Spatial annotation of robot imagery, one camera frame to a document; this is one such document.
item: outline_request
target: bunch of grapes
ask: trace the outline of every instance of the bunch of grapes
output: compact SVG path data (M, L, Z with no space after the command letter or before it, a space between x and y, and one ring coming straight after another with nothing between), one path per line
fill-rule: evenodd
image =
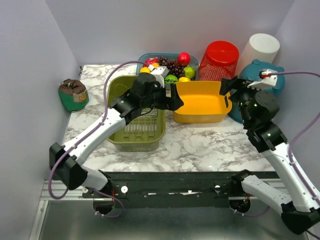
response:
M178 79L185 76L184 67L180 66L176 60L169 60L167 57L160 57L160 66L166 66L169 69L169 74L175 75Z

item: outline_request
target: red fruit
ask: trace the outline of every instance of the red fruit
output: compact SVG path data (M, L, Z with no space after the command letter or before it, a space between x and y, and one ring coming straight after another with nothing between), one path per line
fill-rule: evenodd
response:
M190 63L190 55L186 52L182 52L178 56L178 63L185 67Z
M150 57L147 60L145 60L146 64L154 64L158 62L159 62L159 59L157 57Z

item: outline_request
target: green plastic basket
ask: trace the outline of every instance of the green plastic basket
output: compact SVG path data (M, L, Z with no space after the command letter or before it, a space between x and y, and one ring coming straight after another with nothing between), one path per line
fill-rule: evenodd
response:
M108 105L133 86L136 76L119 76L109 85ZM160 139L166 131L164 110L154 109L150 113L137 117L127 126L108 138L122 152L150 152L157 149Z

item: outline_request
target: red basket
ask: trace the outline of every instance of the red basket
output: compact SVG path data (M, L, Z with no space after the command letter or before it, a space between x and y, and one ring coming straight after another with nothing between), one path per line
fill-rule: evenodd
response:
M221 81L235 76L239 51L227 41L214 41L206 48L199 66L199 81Z

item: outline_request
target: blue lid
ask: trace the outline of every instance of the blue lid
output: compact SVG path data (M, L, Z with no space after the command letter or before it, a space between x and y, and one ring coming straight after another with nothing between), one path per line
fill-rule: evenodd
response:
M242 79L248 79L251 81L258 81L259 80L259 73L263 69L272 69L278 72L284 72L285 69L281 66L275 66L269 62L260 61L258 59L255 59L250 63L248 66L246 66L242 72L239 74L239 77ZM278 79L276 82L276 86L273 88L270 88L266 91L272 92L275 96L279 96L280 93L285 88L285 76L284 75L278 75ZM228 113L229 117L235 120L238 123L242 124L242 118L241 113L239 111L239 106L237 103L232 103L232 109Z

